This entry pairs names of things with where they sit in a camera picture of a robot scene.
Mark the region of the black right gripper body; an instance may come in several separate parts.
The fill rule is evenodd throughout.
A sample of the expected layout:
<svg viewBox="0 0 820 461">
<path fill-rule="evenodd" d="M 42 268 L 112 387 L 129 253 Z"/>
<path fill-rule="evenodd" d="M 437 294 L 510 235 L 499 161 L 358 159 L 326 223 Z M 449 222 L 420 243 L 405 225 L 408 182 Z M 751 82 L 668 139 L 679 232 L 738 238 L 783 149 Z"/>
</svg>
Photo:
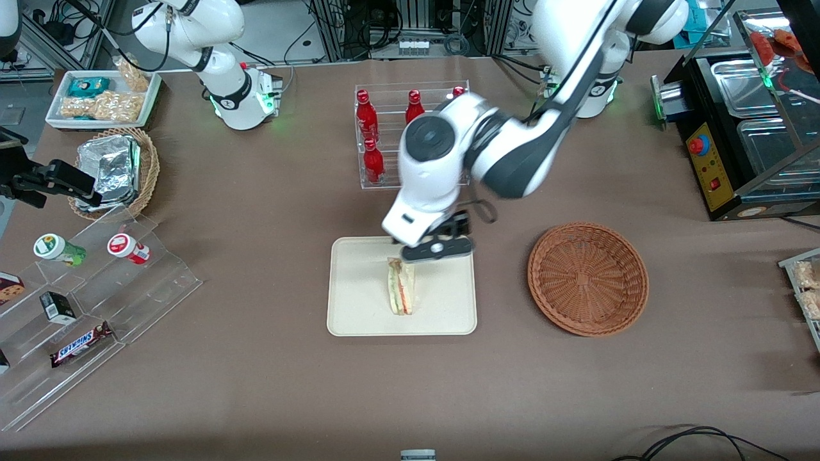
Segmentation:
<svg viewBox="0 0 820 461">
<path fill-rule="evenodd" d="M 24 202 L 34 208 L 44 208 L 49 187 L 50 166 L 29 159 L 24 146 L 28 140 L 9 129 L 1 129 L 1 190 L 2 196 Z"/>
</svg>

